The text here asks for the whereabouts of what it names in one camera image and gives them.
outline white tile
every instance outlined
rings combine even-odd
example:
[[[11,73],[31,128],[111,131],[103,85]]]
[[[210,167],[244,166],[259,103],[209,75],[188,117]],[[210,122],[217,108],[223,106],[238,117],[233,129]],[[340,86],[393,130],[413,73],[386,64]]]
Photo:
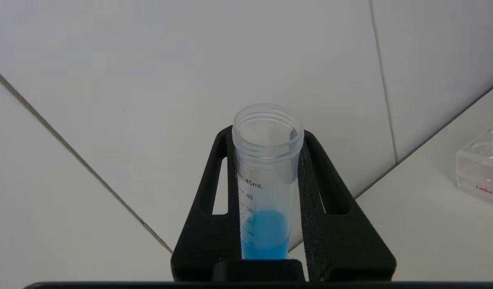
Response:
[[[395,281],[493,281],[493,205],[456,189],[457,150],[493,128],[493,90],[357,199]]]
[[[354,194],[395,164],[368,1],[2,0],[0,72],[171,248],[248,104],[296,110]]]
[[[0,289],[172,280],[170,258],[0,85]]]
[[[493,86],[493,0],[373,0],[399,159]]]

